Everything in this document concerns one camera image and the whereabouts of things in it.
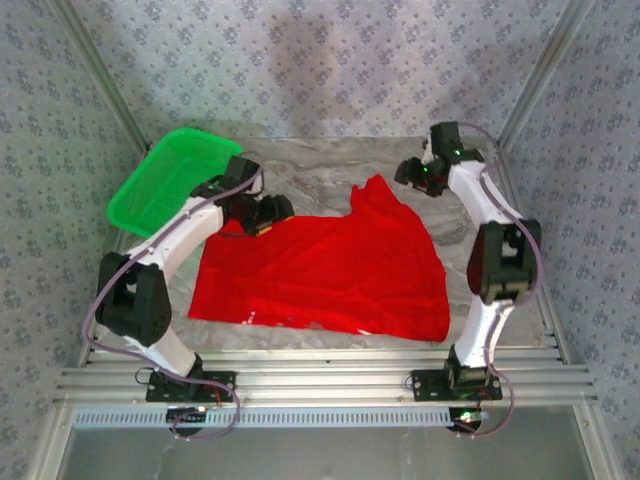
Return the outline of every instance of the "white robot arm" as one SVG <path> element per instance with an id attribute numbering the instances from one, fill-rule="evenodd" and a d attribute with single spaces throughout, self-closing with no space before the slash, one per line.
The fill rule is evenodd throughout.
<path id="1" fill-rule="evenodd" d="M 494 382 L 497 379 L 487 368 L 487 358 L 488 363 L 493 362 L 492 352 L 514 302 L 532 290 L 538 274 L 533 246 L 514 219 L 531 233 L 536 248 L 540 224 L 523 219 L 508 205 L 484 175 L 486 167 L 480 152 L 462 144 L 456 122 L 431 127 L 431 144 L 431 151 L 426 150 L 425 144 L 422 159 L 414 157 L 402 162 L 395 180 L 410 183 L 433 197 L 450 189 L 462 201 L 478 233 L 467 267 L 472 292 L 467 322 L 444 369 L 414 375 L 414 394 L 415 385 L 419 384 L 432 400 L 469 398 L 480 390 L 498 398 L 499 389 L 492 390 L 490 386 L 499 386 L 499 381 Z"/>
<path id="2" fill-rule="evenodd" d="M 201 369 L 197 354 L 171 328 L 167 284 L 196 247 L 229 220 L 238 220 L 247 235 L 255 236 L 272 223 L 293 216 L 291 203 L 284 196 L 261 196 L 262 176 L 240 193 L 206 201 L 258 175 L 258 169 L 250 160 L 232 157 L 225 175 L 198 186 L 182 209 L 151 238 L 124 255 L 107 254 L 100 265 L 98 291 L 130 258 L 147 252 L 106 295 L 96 312 L 98 323 L 123 337 L 154 364 L 181 377 L 197 375 L 196 370 Z"/>

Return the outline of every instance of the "green plastic basket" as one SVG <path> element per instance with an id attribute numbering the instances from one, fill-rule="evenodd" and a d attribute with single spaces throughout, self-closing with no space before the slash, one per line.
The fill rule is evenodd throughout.
<path id="1" fill-rule="evenodd" d="M 107 217 L 118 228 L 148 238 L 173 217 L 195 187 L 225 172 L 242 153 L 231 140 L 193 128 L 165 135 L 116 192 Z"/>

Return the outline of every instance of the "red cloth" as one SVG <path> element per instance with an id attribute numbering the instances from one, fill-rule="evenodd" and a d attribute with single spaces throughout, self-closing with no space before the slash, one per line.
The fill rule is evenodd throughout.
<path id="1" fill-rule="evenodd" d="M 445 271 L 420 217 L 380 175 L 353 188 L 351 207 L 345 217 L 294 217 L 259 237 L 210 237 L 189 316 L 443 341 Z"/>

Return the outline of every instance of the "table surface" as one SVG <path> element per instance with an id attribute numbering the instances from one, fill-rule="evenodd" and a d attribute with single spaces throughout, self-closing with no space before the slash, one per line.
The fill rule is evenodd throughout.
<path id="1" fill-rule="evenodd" d="M 246 139 L 238 140 L 249 158 L 265 165 L 267 193 L 286 195 L 299 215 L 343 216 L 351 210 L 352 186 L 363 186 L 380 173 L 400 201 L 422 218 L 447 272 L 451 326 L 445 345 L 460 335 L 469 312 L 471 293 L 466 268 L 475 230 L 462 203 L 451 192 L 429 198 L 395 184 L 400 161 L 421 156 L 418 138 Z M 476 140 L 489 163 L 492 154 Z M 233 325 L 186 317 L 191 303 L 202 248 L 182 264 L 169 284 L 173 327 L 193 349 L 415 348 L 420 342 L 385 335 L 347 335 L 323 330 L 295 330 Z M 541 345 L 544 324 L 532 303 L 516 310 L 500 338 L 502 345 Z M 110 344 L 118 339 L 103 338 Z"/>

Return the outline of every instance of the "mounting plate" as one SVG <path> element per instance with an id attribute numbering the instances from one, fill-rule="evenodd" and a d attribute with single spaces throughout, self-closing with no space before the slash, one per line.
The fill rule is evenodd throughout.
<path id="1" fill-rule="evenodd" d="M 236 387 L 236 372 L 202 372 L 202 379 L 220 382 L 231 389 Z M 147 384 L 146 400 L 149 403 L 215 403 L 218 401 L 213 388 L 204 385 L 200 385 L 197 389 L 189 387 L 188 384 L 178 383 L 161 373 L 153 372 Z M 219 388 L 218 394 L 222 403 L 233 403 L 233 398 L 227 391 Z"/>
<path id="2" fill-rule="evenodd" d="M 416 402 L 502 400 L 500 380 L 493 375 L 486 386 L 464 389 L 452 389 L 445 370 L 414 370 L 411 381 Z"/>

